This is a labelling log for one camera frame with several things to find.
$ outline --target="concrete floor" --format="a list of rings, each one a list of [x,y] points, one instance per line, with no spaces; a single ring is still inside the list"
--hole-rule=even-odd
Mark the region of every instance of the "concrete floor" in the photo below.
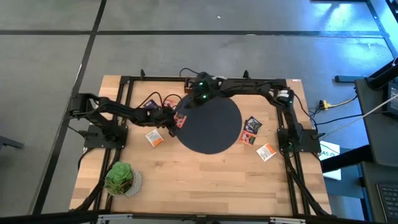
[[[398,49],[397,24],[383,1],[372,1]],[[3,0],[0,29],[91,30],[100,0]],[[377,30],[365,3],[306,0],[113,0],[100,30]],[[44,171],[87,36],[0,35],[0,135],[25,142],[0,152],[0,217],[25,215]],[[103,75],[174,76],[182,67],[212,75],[299,78],[309,107],[354,96],[335,75],[368,76],[392,60],[383,39],[233,35],[97,36],[80,92],[97,93]],[[317,115],[318,122],[360,113],[358,102]],[[346,121],[322,126],[328,132]],[[84,129],[85,122],[71,122]],[[328,137],[342,147],[367,143],[363,122]],[[82,138],[68,131],[44,207],[68,210]],[[359,200],[330,196],[333,213],[362,219]]]

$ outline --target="wooden table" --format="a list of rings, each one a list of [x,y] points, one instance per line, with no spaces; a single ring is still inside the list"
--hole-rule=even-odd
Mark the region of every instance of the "wooden table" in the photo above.
[[[120,76],[105,75],[100,96],[116,99]],[[307,108],[300,80],[287,80],[287,85]],[[130,106],[135,107],[150,93],[184,96],[183,82],[135,81]],[[131,197],[114,198],[111,211],[139,213],[178,213],[212,215],[292,215],[283,157],[277,153],[263,162],[256,150],[269,143],[278,149],[278,127],[275,107],[261,96],[234,96],[243,121],[254,116],[263,123],[253,147],[238,140],[227,150],[213,155],[200,154],[171,138],[167,129],[158,129],[164,142],[152,147],[145,134],[154,128],[142,128],[127,122],[129,134],[120,160],[141,172],[140,192]],[[294,103],[297,119],[311,128],[309,118]],[[305,183],[318,203],[331,212],[320,163],[314,155],[301,153]],[[81,162],[70,208],[79,206],[96,185],[100,176],[104,149],[94,149]],[[300,191],[295,186],[298,209],[303,213]],[[103,192],[101,208],[106,192]]]

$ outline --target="potted plant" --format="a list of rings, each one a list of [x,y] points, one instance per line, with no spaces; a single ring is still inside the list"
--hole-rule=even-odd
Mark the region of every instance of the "potted plant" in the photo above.
[[[131,197],[142,185],[141,174],[130,164],[116,162],[105,177],[105,188],[110,195]]]

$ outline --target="table leg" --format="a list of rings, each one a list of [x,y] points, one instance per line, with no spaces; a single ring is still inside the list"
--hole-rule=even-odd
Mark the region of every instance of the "table leg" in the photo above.
[[[11,140],[11,139],[3,137],[3,136],[0,136],[0,144],[1,144],[1,146],[11,146],[11,147],[18,148],[18,149],[22,149],[24,147],[23,143]]]
[[[326,173],[346,166],[352,166],[362,161],[373,162],[370,145],[362,146],[338,156],[322,160],[322,172]]]

